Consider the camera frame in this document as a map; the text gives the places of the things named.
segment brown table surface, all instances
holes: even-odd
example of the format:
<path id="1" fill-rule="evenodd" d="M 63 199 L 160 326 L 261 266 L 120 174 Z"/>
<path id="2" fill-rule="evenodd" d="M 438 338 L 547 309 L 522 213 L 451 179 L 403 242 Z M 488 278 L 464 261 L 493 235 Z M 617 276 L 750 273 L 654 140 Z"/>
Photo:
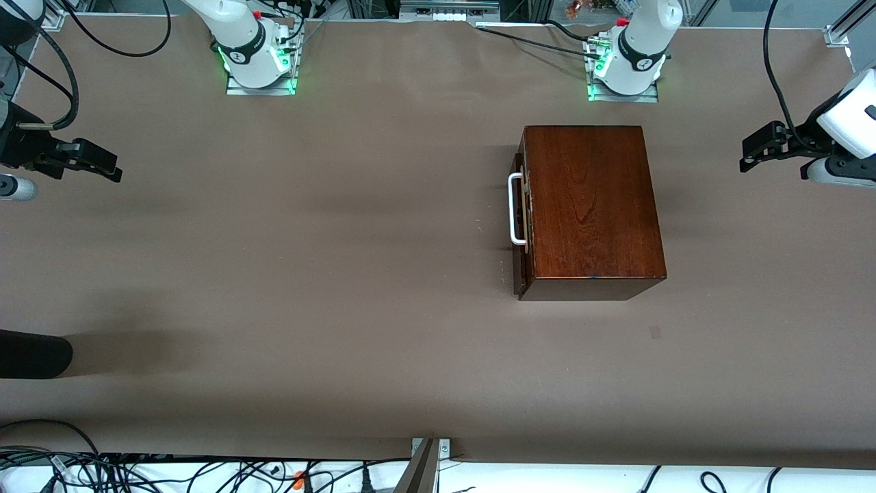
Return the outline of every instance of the brown table surface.
<path id="1" fill-rule="evenodd" d="M 90 18 L 154 46 L 162 18 Z M 876 466 L 876 194 L 738 172 L 780 118 L 760 32 L 678 32 L 659 104 L 586 100 L 579 60 L 462 23 L 329 24 L 300 93 L 223 94 L 195 16 L 126 59 L 73 23 L 61 137 L 119 155 L 3 203 L 3 328 L 66 334 L 68 378 L 0 382 L 0 416 L 102 449 L 479 461 Z M 572 46 L 556 31 L 515 33 Z M 851 74 L 776 30 L 797 119 Z M 36 65 L 63 79 L 45 43 Z M 28 75 L 48 119 L 63 96 Z M 505 178 L 524 125 L 642 125 L 668 280 L 627 303 L 512 295 Z M 58 430 L 6 441 L 81 447 Z"/>

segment white floor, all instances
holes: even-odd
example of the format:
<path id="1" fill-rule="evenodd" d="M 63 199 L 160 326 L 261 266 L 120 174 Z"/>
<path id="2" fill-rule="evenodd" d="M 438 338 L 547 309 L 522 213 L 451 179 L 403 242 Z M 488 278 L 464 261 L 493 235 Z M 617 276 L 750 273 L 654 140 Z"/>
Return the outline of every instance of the white floor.
<path id="1" fill-rule="evenodd" d="M 136 471 L 149 479 L 186 479 L 202 466 L 200 463 L 162 464 L 137 466 Z M 282 464 L 269 464 L 264 470 L 282 474 Z M 326 462 L 314 471 L 328 470 L 335 475 L 361 465 L 361 462 Z M 382 464 L 370 467 L 371 481 L 375 490 L 391 489 L 401 477 L 405 462 Z M 237 464 L 230 463 L 199 477 L 191 491 L 214 493 L 237 472 Z M 286 477 L 292 477 L 305 467 L 303 462 L 286 463 Z M 639 492 L 652 466 L 570 466 L 570 465 L 520 465 L 484 464 L 444 461 L 439 474 L 438 493 L 636 493 Z M 730 493 L 762 493 L 766 491 L 770 468 L 702 468 L 665 467 L 654 478 L 649 493 L 705 493 L 700 485 L 700 474 L 710 470 L 724 482 Z M 0 489 L 3 493 L 39 492 L 51 475 L 49 467 L 23 467 L 0 472 Z M 76 471 L 67 471 L 69 481 L 75 481 Z M 325 484 L 323 477 L 314 477 L 314 491 Z M 280 484 L 248 480 L 240 493 L 272 493 L 286 489 L 289 482 Z M 187 482 L 157 485 L 163 493 L 185 493 Z M 336 484 L 335 493 L 359 493 L 362 487 L 360 473 L 346 476 Z M 720 491 L 714 483 L 710 487 Z M 69 493 L 87 493 L 90 489 L 70 488 Z M 223 491 L 229 492 L 230 486 Z M 876 471 L 832 469 L 783 469 L 775 478 L 773 493 L 873 493 L 876 491 Z"/>

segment wooden box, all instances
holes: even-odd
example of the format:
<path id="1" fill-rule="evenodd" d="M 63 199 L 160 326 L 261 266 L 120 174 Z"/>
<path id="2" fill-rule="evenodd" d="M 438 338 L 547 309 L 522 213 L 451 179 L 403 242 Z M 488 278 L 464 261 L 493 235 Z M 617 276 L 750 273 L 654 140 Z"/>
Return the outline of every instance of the wooden box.
<path id="1" fill-rule="evenodd" d="M 508 208 L 521 300 L 627 300 L 666 279 L 641 127 L 526 127 Z"/>

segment white handle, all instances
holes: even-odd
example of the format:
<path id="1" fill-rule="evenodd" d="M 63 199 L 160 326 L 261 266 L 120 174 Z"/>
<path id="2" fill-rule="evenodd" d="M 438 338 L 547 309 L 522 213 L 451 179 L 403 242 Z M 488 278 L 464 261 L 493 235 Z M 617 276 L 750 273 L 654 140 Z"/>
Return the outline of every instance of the white handle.
<path id="1" fill-rule="evenodd" d="M 511 173 L 510 175 L 508 175 L 508 227 L 511 228 L 511 242 L 514 245 L 524 246 L 526 244 L 526 240 L 520 239 L 517 237 L 517 232 L 515 231 L 517 228 L 516 228 L 516 225 L 514 224 L 517 221 L 514 220 L 515 214 L 514 214 L 513 183 L 514 183 L 514 180 L 522 180 L 522 179 L 523 179 L 523 173 Z"/>

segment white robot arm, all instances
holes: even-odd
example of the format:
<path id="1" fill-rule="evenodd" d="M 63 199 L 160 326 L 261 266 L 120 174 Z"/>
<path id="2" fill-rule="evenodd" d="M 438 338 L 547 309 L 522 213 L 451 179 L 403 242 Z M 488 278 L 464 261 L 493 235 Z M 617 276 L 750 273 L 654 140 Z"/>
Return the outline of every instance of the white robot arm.
<path id="1" fill-rule="evenodd" d="M 644 92 L 660 77 L 666 48 L 684 18 L 678 0 L 639 0 L 639 4 L 629 25 L 606 33 L 611 40 L 609 56 L 593 74 L 625 96 Z"/>
<path id="2" fill-rule="evenodd" d="M 739 170 L 763 161 L 805 156 L 801 178 L 876 189 L 876 63 L 855 74 L 836 95 L 794 129 L 780 121 L 742 141 Z"/>
<path id="3" fill-rule="evenodd" d="M 291 69 L 289 28 L 257 18 L 244 0 L 182 0 L 201 16 L 225 61 L 242 86 L 262 88 Z"/>
<path id="4" fill-rule="evenodd" d="M 0 45 L 15 46 L 30 39 L 35 31 L 12 8 L 15 4 L 41 22 L 43 0 L 0 0 Z M 292 63 L 289 28 L 269 18 L 256 18 L 245 0 L 182 0 L 207 24 L 225 68 L 240 85 L 262 88 L 288 72 Z"/>

